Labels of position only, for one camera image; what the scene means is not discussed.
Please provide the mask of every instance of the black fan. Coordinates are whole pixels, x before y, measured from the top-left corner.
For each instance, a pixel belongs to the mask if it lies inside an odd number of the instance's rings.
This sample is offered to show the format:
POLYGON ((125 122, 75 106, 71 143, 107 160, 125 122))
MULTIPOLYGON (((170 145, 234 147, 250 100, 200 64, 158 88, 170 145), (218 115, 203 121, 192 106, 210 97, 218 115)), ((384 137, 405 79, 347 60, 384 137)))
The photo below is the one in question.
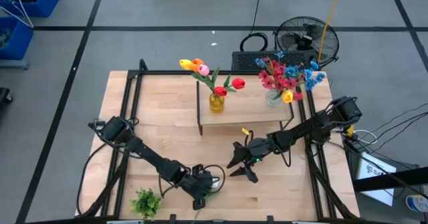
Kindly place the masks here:
MULTIPOLYGON (((284 51, 313 49, 318 57, 325 25, 325 22, 314 17, 294 17, 283 22, 275 32, 276 44, 284 51)), ((328 25, 318 63, 320 67, 336 61, 338 50, 339 40, 336 32, 328 25)))

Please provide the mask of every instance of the blue container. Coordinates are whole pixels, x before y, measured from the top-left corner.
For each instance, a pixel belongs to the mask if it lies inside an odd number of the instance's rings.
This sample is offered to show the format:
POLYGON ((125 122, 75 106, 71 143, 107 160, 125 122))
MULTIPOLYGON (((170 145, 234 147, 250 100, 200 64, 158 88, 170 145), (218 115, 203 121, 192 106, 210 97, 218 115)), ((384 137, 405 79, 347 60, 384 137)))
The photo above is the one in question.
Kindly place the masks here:
MULTIPOLYGON (((59 0, 37 0, 35 3, 22 3, 27 14, 33 17, 49 17, 59 0)), ((0 6, 15 15, 22 15, 21 12, 13 6, 12 2, 0 0, 0 6)), ((19 2, 15 6, 22 8, 19 2)))
POLYGON ((0 47, 1 60, 22 60, 27 51, 33 31, 14 17, 0 17, 0 32, 11 33, 4 47, 0 47))

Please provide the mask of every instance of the yellow pole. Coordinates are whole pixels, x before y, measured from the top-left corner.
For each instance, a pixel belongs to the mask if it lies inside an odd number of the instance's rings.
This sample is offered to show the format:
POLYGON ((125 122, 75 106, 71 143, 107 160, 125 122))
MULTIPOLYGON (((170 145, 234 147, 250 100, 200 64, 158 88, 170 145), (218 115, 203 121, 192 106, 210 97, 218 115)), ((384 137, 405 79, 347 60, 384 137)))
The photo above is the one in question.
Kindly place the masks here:
POLYGON ((333 6, 332 9, 330 10, 330 14, 327 17, 327 22, 326 25, 324 26, 324 31, 322 32, 322 37, 321 37, 321 47, 320 47, 320 51, 318 52, 318 63, 320 63, 321 60, 321 54, 322 54, 322 46, 324 45, 324 38, 326 37, 326 30, 327 30, 327 26, 330 23, 330 19, 333 16, 334 13, 334 9, 336 8, 336 4, 337 4, 337 0, 333 1, 333 6))

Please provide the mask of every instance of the robotic arm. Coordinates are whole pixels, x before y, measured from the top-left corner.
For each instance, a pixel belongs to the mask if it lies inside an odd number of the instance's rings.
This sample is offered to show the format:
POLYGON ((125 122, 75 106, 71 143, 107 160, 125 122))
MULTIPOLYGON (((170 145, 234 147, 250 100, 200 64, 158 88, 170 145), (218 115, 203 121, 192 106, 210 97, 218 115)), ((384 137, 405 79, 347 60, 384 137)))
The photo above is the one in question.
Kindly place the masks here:
POLYGON ((251 182, 256 183, 258 178, 251 170, 251 166, 263 160, 271 152, 274 154, 287 152, 297 139, 308 134, 311 134, 312 140, 316 142, 326 142, 330 139, 330 131, 333 128, 348 128, 351 124, 358 122, 362 114, 355 104, 355 99, 341 97, 333 100, 324 110, 292 129, 269 133, 267 138, 253 139, 251 136, 248 144, 245 141, 245 146, 234 142, 233 158, 227 168, 240 162, 244 167, 239 167, 230 176, 246 175, 251 182))
MULTIPOLYGON (((205 197, 211 192, 211 187, 213 186, 213 177, 209 171, 206 171, 206 167, 204 168, 203 165, 198 164, 190 169, 177 160, 161 157, 135 135, 134 127, 130 121, 121 117, 113 116, 107 123, 93 122, 89 123, 88 126, 95 131, 103 142, 117 151, 122 152, 120 148, 123 148, 130 153, 137 154, 137 156, 131 155, 131 157, 142 158, 149 162, 156 168, 160 177, 170 183, 172 187, 181 187, 186 193, 190 194, 194 199, 194 210, 205 207, 205 197)), ((112 180, 102 191, 98 198, 99 200, 97 199, 93 207, 90 208, 89 211, 91 213, 94 212, 96 207, 99 208, 102 197, 110 193, 114 183, 120 176, 117 172, 120 172, 121 169, 123 169, 122 165, 118 167, 118 170, 112 176, 112 180)))

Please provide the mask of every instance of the vase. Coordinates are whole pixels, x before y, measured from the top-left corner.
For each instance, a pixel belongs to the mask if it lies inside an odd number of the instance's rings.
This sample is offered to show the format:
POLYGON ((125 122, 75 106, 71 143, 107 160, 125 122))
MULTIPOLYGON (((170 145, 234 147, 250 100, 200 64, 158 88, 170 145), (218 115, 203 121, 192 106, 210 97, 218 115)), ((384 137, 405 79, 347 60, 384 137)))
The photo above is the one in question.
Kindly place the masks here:
POLYGON ((277 107, 281 104, 281 92, 277 89, 270 89, 266 92, 266 105, 269 107, 277 107))
POLYGON ((214 113, 222 113, 225 109, 225 97, 217 94, 209 95, 209 109, 214 113))

